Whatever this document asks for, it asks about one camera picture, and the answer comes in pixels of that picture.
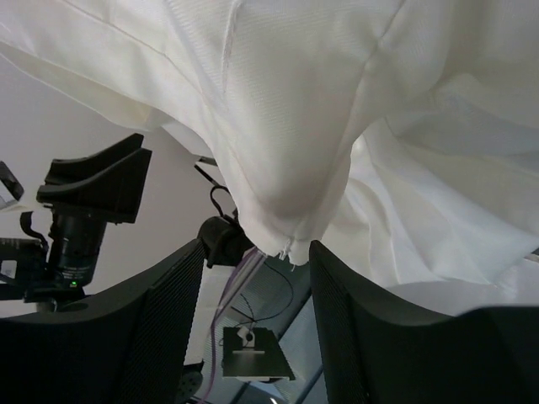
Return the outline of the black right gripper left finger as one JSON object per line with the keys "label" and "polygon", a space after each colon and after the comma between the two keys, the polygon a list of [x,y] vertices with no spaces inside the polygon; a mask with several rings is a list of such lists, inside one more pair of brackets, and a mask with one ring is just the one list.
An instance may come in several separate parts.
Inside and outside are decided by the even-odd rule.
{"label": "black right gripper left finger", "polygon": [[3,403],[173,403],[205,250],[160,263],[56,312],[1,320]]}

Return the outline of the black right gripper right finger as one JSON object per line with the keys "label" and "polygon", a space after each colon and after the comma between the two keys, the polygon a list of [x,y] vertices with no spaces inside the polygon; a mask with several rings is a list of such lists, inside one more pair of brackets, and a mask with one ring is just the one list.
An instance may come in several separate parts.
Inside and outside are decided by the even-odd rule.
{"label": "black right gripper right finger", "polygon": [[535,403],[538,310],[448,316],[309,247],[312,299],[331,403]]}

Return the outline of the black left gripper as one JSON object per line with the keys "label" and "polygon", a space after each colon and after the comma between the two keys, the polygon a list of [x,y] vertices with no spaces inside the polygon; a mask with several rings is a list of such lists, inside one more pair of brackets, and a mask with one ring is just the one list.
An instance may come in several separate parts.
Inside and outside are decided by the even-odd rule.
{"label": "black left gripper", "polygon": [[[86,206],[104,221],[134,223],[152,152],[132,134],[89,157],[55,159],[36,199],[50,206]],[[49,236],[32,228],[24,212],[25,238],[1,240],[1,299],[72,303],[85,297],[97,265],[106,223],[54,213]]]}

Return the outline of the white pleated skirt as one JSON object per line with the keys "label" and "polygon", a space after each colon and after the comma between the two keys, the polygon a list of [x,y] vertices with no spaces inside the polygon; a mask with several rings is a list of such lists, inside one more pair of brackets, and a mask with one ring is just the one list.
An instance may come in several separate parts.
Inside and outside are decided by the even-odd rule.
{"label": "white pleated skirt", "polygon": [[448,314],[538,302],[535,1],[4,1],[1,54],[216,159],[254,244]]}

